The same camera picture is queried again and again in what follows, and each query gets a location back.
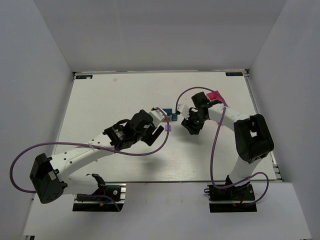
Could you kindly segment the blue wood cube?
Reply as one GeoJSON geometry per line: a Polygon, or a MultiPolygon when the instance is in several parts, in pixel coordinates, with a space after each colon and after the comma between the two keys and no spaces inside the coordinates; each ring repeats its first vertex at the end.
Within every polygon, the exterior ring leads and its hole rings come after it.
{"type": "Polygon", "coordinates": [[[177,121],[178,120],[178,115],[173,113],[172,116],[171,116],[171,120],[172,121],[177,121]]]}

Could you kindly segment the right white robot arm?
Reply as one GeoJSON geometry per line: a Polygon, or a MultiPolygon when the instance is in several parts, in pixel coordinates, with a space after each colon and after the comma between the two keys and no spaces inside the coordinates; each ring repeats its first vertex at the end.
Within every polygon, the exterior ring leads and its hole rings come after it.
{"type": "Polygon", "coordinates": [[[199,92],[192,96],[193,107],[177,103],[175,110],[183,116],[182,126],[191,135],[198,135],[206,121],[218,124],[210,155],[210,180],[212,186],[220,192],[247,187],[254,170],[262,159],[274,150],[274,142],[265,118],[261,114],[248,115],[228,107],[223,97],[211,100],[208,94],[199,92]],[[236,163],[225,179],[225,185],[217,185],[214,180],[214,155],[222,126],[234,133],[238,154],[236,163]]]}

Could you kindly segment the blue rectangular wood block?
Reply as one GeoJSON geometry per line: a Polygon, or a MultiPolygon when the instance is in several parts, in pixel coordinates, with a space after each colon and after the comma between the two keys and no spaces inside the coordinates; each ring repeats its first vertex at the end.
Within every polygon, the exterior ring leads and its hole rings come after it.
{"type": "Polygon", "coordinates": [[[166,112],[168,116],[173,114],[173,110],[171,108],[163,108],[162,110],[166,112]]]}

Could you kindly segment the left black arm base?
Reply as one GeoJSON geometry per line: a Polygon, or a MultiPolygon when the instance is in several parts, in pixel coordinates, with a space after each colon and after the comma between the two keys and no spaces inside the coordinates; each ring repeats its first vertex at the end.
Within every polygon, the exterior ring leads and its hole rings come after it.
{"type": "Polygon", "coordinates": [[[107,184],[94,193],[82,193],[75,196],[73,212],[120,212],[126,197],[125,184],[107,184]]]}

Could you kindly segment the purple wood cube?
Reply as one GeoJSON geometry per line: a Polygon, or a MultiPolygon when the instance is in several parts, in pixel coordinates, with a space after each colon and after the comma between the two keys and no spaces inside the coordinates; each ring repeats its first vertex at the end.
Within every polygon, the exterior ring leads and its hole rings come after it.
{"type": "Polygon", "coordinates": [[[165,131],[166,131],[166,132],[170,132],[171,130],[172,130],[171,125],[170,125],[170,124],[169,124],[169,125],[166,124],[166,125],[165,125],[165,131]]]}

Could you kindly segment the pink plastic box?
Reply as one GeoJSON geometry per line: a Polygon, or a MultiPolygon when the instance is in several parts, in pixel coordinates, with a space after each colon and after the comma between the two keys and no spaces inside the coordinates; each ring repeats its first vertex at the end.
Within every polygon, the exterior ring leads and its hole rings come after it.
{"type": "Polygon", "coordinates": [[[228,105],[218,91],[208,92],[205,94],[208,99],[208,118],[215,121],[218,125],[223,126],[228,110],[228,105]]]}

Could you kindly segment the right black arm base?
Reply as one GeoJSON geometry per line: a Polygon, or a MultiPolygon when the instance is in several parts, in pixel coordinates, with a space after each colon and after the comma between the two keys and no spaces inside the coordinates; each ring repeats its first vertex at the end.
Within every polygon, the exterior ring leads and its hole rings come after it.
{"type": "Polygon", "coordinates": [[[217,189],[208,185],[204,193],[208,195],[211,213],[254,213],[257,206],[253,186],[249,183],[242,187],[217,189]]]}

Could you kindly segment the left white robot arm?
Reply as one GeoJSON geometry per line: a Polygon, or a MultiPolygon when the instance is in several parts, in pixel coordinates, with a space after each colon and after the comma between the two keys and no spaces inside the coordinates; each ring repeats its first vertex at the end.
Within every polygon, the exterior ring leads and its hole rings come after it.
{"type": "Polygon", "coordinates": [[[38,155],[33,163],[30,180],[42,204],[62,195],[97,195],[110,191],[97,173],[76,176],[74,172],[115,152],[129,149],[139,141],[151,146],[164,130],[160,123],[166,113],[160,109],[140,110],[129,121],[121,120],[91,140],[88,146],[77,146],[66,152],[38,155]]]}

